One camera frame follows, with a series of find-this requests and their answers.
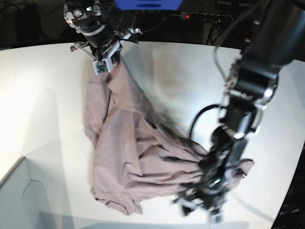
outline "blue bracket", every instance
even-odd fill
[[[183,0],[116,0],[121,10],[177,10]]]

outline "power strip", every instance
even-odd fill
[[[231,23],[233,22],[233,17],[230,15],[215,14],[215,13],[192,13],[192,12],[181,12],[180,18],[182,20],[194,20],[202,21],[207,23]]]

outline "crumpled fabric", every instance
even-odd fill
[[[95,148],[91,192],[125,215],[142,214],[142,200],[182,191],[181,183],[198,182],[202,174],[197,166],[201,158],[152,123],[152,113],[122,63],[89,80],[85,134]],[[207,155],[199,145],[196,150]],[[252,166],[246,165],[245,173]]]

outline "pink cloth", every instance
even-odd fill
[[[123,64],[89,80],[85,133],[95,147],[92,194],[126,215],[142,214],[140,201],[175,194],[201,174],[200,158],[146,121],[151,112]]]

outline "white table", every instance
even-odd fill
[[[124,43],[122,54],[156,109],[168,113],[185,134],[195,114],[219,103],[222,96],[224,83],[212,52],[211,46],[204,45],[141,42],[138,46]],[[233,49],[219,50],[226,72],[237,54]],[[41,208],[47,219],[53,218],[58,228],[89,229],[92,224],[112,222],[206,228],[205,214],[194,212],[183,218],[179,206],[170,204],[174,197],[144,201],[144,214],[129,217],[92,198],[93,148],[82,126],[86,82],[93,74],[86,56],[71,53],[70,44],[56,44],[1,51],[0,59],[0,136],[4,139],[0,152],[28,158],[31,178],[46,190],[49,203]],[[304,72],[305,64],[299,61],[281,71],[261,131],[251,138],[243,156],[253,159],[255,166],[228,196],[224,228],[271,228],[305,139]],[[209,146],[216,127],[216,111],[204,114],[195,140]]]

